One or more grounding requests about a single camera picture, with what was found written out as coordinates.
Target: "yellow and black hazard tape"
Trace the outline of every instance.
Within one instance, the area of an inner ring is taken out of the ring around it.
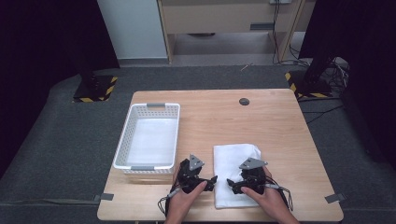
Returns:
[[[107,101],[108,98],[110,98],[111,92],[114,90],[114,86],[116,85],[117,78],[113,77],[108,85],[106,95],[101,96],[101,97],[79,97],[79,98],[74,98],[75,103],[89,103],[89,102],[96,102],[96,101]]]
[[[290,89],[294,92],[294,95],[297,99],[304,98],[304,97],[332,97],[330,92],[309,92],[309,93],[300,93],[297,90],[297,86],[294,84],[290,73],[285,74],[286,80],[289,83]]]

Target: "black curtain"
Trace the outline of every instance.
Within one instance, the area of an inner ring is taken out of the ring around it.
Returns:
[[[347,8],[337,10],[341,1],[317,1],[300,58],[315,58],[323,36],[333,35],[327,32],[332,22],[344,18],[332,52],[350,66],[346,110],[367,151],[379,150],[396,168],[396,1],[347,0]]]
[[[1,1],[0,54],[2,176],[54,84],[119,64],[96,0]]]

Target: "white towel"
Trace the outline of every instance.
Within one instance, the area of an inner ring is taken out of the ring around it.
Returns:
[[[215,207],[251,207],[257,203],[246,194],[233,194],[227,179],[234,182],[243,180],[239,166],[249,157],[261,159],[260,150],[251,144],[236,144],[214,146],[215,175],[218,181],[215,185]]]

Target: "gray carpet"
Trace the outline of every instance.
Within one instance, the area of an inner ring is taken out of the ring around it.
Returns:
[[[104,190],[120,132],[135,91],[288,88],[295,66],[133,67],[101,71],[118,77],[107,102],[72,103],[80,82],[54,86],[35,126],[0,180],[0,223],[111,223],[97,205],[7,204],[33,199],[91,200]],[[339,100],[300,103],[325,111]],[[307,121],[319,114],[305,114]],[[373,162],[343,108],[308,124],[340,202],[343,223],[396,223],[396,172]]]

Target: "white plastic basket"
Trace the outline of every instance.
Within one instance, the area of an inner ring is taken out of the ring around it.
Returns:
[[[179,104],[134,104],[113,166],[129,175],[171,175],[175,169]]]

